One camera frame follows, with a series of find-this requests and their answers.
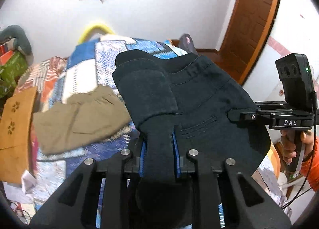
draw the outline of orange sleeve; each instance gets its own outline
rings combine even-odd
[[[308,182],[314,191],[319,189],[319,153],[318,153],[318,137],[315,142],[315,157],[311,166],[311,170],[308,176]],[[309,166],[310,166],[311,158],[302,163],[302,167],[300,173],[304,176],[307,175]]]

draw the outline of wooden door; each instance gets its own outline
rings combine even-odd
[[[236,0],[219,65],[239,84],[244,82],[268,38],[277,3],[278,0]]]

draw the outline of black cable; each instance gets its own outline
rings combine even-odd
[[[10,201],[10,204],[16,205],[17,208],[19,207],[15,202]]]
[[[13,208],[12,210],[19,210],[19,211],[21,211],[21,212],[26,212],[27,215],[29,216],[29,220],[31,220],[31,216],[30,216],[30,214],[29,214],[27,211],[25,211],[25,210],[23,210],[23,209],[20,209],[20,208]]]
[[[295,197],[289,201],[286,205],[284,205],[281,209],[285,209],[287,206],[289,206],[294,200],[296,200],[299,196],[299,193],[301,192],[301,190],[303,189],[306,181],[308,180],[308,176],[310,174],[311,171],[311,167],[312,167],[312,162],[314,161],[315,158],[315,148],[316,148],[316,136],[317,136],[317,108],[318,108],[318,103],[317,103],[317,93],[316,91],[312,92],[312,105],[313,105],[313,111],[315,114],[315,119],[314,119],[314,125],[315,125],[315,131],[314,131],[314,148],[312,150],[312,156],[311,156],[311,161],[310,161],[310,166],[307,172],[307,175],[305,177],[305,180],[301,186],[301,188],[299,189],[298,193],[295,195]]]
[[[312,188],[307,189],[304,193],[302,193],[302,194],[300,194],[299,196],[297,196],[296,199],[297,199],[298,197],[301,197],[303,194],[307,193],[309,190],[312,190]]]

